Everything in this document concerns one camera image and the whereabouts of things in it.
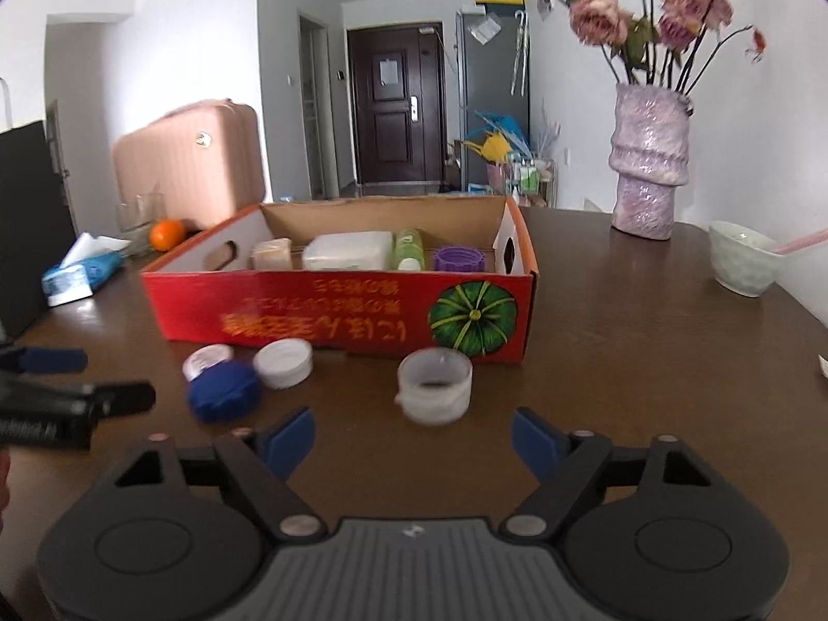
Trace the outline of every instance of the ceramic vase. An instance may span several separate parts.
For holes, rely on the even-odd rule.
[[[690,181],[689,98],[658,86],[618,85],[610,168],[618,173],[613,226],[669,240],[676,187]]]

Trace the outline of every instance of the red cardboard box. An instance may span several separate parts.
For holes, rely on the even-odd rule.
[[[301,250],[324,233],[421,231],[429,260],[477,247],[486,273],[250,270],[259,242]],[[537,261],[518,206],[502,196],[353,198],[247,208],[148,265],[142,279],[170,340],[262,347],[286,337],[316,347],[404,357],[434,345],[474,360],[520,362]]]

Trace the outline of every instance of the suitcase handle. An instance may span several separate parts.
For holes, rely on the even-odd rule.
[[[178,114],[183,114],[185,111],[190,111],[196,109],[198,107],[208,107],[210,105],[232,105],[233,101],[230,98],[225,98],[223,100],[200,100],[198,102],[193,102],[191,105],[184,105],[184,107],[179,107],[177,110],[168,111],[167,114],[163,115],[162,119],[169,119],[171,116],[176,116]]]
[[[3,77],[0,77],[0,86],[3,87],[3,107],[6,110],[6,127],[11,130],[11,128],[14,128],[14,121],[11,119],[11,92],[8,90],[8,84]]]

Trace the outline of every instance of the human hand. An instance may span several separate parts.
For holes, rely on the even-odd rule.
[[[10,498],[8,491],[8,471],[11,466],[11,458],[8,450],[0,449],[0,533],[3,531],[3,511],[8,506]]]

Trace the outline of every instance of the green bottle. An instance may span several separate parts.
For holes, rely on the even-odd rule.
[[[417,229],[405,228],[396,234],[394,266],[398,271],[425,271],[425,250]]]

